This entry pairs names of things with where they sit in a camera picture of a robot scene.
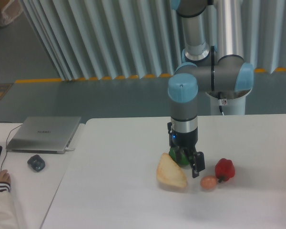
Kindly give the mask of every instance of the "silver laptop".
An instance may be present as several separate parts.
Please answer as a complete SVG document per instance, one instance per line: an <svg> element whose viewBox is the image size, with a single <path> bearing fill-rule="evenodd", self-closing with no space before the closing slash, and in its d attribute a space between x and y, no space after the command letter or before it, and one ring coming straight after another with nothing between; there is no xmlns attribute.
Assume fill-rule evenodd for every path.
<svg viewBox="0 0 286 229"><path fill-rule="evenodd" d="M81 117L28 117L11 139L8 152L64 154Z"/></svg>

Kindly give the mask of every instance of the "bread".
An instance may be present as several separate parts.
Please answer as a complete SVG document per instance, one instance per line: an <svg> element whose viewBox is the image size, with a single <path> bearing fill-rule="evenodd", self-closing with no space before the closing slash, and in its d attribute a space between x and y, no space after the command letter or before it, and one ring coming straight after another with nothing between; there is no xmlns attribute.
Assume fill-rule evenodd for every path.
<svg viewBox="0 0 286 229"><path fill-rule="evenodd" d="M157 180L172 187L185 188L187 186L184 172L167 153L162 154L158 164Z"/></svg>

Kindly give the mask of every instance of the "power cord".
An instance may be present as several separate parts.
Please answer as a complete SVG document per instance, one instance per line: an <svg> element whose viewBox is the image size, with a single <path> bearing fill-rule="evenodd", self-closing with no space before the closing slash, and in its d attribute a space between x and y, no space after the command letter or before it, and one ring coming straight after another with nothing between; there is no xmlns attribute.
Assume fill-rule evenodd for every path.
<svg viewBox="0 0 286 229"><path fill-rule="evenodd" d="M18 127L15 127L14 129L12 129L12 130L10 131L8 137L6 138L6 141L5 141L5 152L6 152L6 153L5 153L4 159L3 159L2 163L1 163L0 172L2 171L3 163L4 163L5 159L6 159L6 156L8 155L8 151L7 151L6 147L8 146L8 139L9 139L9 137L10 137L10 134L11 134L11 132L12 132L13 130L19 128L20 126L22 126L22 124L19 125Z"/></svg>
<svg viewBox="0 0 286 229"><path fill-rule="evenodd" d="M0 121L0 123L12 123L12 122L5 122L5 121Z"/></svg>
<svg viewBox="0 0 286 229"><path fill-rule="evenodd" d="M224 111L223 111L223 101L220 98L221 92L218 93L218 105L219 105L219 112L224 116Z"/></svg>

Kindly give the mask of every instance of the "human hand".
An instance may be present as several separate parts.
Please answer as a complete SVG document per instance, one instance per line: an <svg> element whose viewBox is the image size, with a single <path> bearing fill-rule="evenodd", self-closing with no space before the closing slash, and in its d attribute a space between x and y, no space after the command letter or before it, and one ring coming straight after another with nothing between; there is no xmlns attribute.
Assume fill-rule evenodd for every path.
<svg viewBox="0 0 286 229"><path fill-rule="evenodd" d="M6 169L0 172L0 182L6 182L10 184L10 174Z"/></svg>

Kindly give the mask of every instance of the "red bell pepper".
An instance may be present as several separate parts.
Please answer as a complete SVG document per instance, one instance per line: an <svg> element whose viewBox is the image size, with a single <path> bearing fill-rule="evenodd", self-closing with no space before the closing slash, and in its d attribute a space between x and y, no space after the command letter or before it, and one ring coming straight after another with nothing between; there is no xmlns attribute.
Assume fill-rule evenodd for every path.
<svg viewBox="0 0 286 229"><path fill-rule="evenodd" d="M230 178L234 177L235 168L231 160L221 158L215 166L215 176L218 182L228 181Z"/></svg>

